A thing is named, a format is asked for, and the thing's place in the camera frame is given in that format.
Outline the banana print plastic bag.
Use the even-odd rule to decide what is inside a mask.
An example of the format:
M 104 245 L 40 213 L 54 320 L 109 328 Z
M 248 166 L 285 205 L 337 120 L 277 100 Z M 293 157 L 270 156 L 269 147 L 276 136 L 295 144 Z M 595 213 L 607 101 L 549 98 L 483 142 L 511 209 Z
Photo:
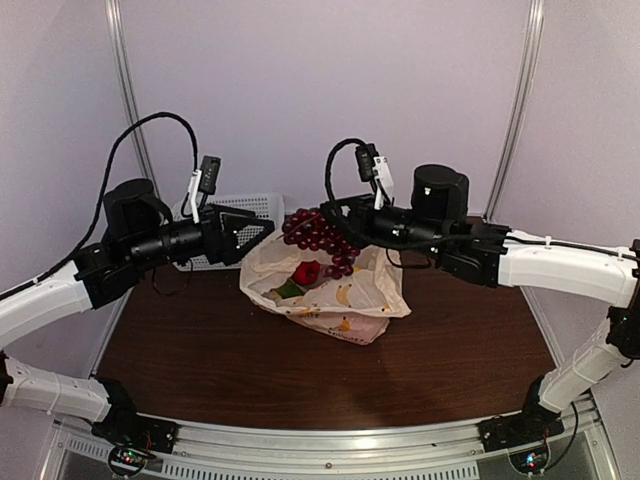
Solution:
M 402 285 L 403 273 L 391 262 L 399 255 L 387 255 L 375 246 L 357 257 L 351 276 L 333 279 L 326 270 L 330 256 L 303 251 L 284 243 L 279 233 L 271 234 L 242 261 L 240 290 L 259 308 L 339 340 L 357 345 L 373 343 L 392 319 L 411 313 Z M 299 286 L 301 295 L 281 299 L 275 289 L 287 281 L 301 262 L 321 265 L 318 280 Z

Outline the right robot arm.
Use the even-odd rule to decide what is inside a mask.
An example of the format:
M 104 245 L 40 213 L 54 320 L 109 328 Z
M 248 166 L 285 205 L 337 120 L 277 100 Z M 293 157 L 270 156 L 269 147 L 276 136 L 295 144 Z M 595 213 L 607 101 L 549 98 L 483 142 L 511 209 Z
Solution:
M 365 173 L 374 191 L 336 199 L 321 212 L 359 248 L 374 245 L 419 253 L 470 284 L 535 287 L 608 304 L 607 317 L 571 358 L 535 380 L 513 419 L 519 440 L 535 440 L 570 403 L 611 371 L 639 358 L 639 246 L 616 249 L 538 237 L 467 219 L 468 178 L 428 164 L 415 169 L 411 206 L 390 201 L 386 167 Z

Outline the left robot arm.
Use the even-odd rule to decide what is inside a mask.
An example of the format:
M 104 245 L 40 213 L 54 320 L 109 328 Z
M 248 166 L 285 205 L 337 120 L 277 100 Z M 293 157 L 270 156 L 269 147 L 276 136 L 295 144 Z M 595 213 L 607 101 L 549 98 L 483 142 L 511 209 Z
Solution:
M 1 344 L 57 320 L 108 305 L 166 264 L 197 257 L 233 265 L 274 230 L 254 212 L 207 204 L 174 220 L 148 179 L 133 179 L 106 193 L 107 229 L 100 242 L 80 248 L 55 273 L 1 296 Z M 116 381 L 73 378 L 1 357 L 1 404 L 61 413 L 106 429 L 123 444 L 137 442 L 144 424 Z

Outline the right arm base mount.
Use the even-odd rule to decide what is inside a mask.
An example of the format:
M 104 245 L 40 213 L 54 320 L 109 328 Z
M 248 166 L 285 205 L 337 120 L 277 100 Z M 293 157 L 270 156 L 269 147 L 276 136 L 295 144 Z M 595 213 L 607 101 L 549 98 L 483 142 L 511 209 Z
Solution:
M 539 406 L 483 420 L 477 428 L 486 453 L 541 442 L 565 431 L 559 413 Z

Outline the dark red grape bunch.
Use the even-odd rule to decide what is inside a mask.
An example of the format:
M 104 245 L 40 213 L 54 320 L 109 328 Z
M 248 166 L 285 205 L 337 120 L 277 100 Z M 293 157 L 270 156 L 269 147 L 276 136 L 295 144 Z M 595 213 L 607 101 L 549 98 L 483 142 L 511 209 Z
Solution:
M 355 272 L 356 259 L 361 250 L 330 224 L 319 208 L 298 209 L 285 218 L 281 231 L 287 245 L 328 254 L 331 257 L 331 277 L 340 279 Z

